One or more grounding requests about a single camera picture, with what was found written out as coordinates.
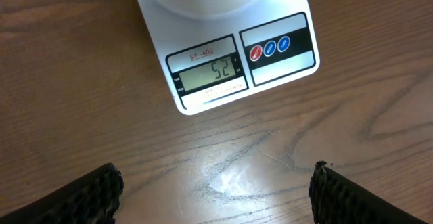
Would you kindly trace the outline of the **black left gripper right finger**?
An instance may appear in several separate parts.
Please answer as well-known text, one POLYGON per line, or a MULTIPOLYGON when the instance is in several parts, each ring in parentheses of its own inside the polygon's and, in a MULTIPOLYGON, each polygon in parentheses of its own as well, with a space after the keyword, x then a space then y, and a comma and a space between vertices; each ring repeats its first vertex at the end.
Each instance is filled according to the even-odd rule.
POLYGON ((355 182, 315 164, 309 186, 315 224, 426 224, 355 182))

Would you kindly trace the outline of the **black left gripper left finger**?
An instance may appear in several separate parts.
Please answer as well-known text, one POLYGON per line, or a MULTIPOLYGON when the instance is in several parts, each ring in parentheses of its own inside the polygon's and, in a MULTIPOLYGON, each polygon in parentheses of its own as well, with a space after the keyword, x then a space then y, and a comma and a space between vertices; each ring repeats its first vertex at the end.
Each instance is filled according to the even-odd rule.
POLYGON ((107 163, 4 217, 1 224, 114 224, 124 181, 107 163))

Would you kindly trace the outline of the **white digital kitchen scale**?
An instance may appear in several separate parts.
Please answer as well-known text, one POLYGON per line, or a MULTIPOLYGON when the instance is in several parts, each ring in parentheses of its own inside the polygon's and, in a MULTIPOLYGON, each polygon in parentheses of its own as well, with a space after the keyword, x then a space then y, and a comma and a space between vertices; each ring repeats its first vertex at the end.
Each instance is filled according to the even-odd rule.
POLYGON ((320 65, 308 0, 138 0, 178 110, 193 115, 320 65))

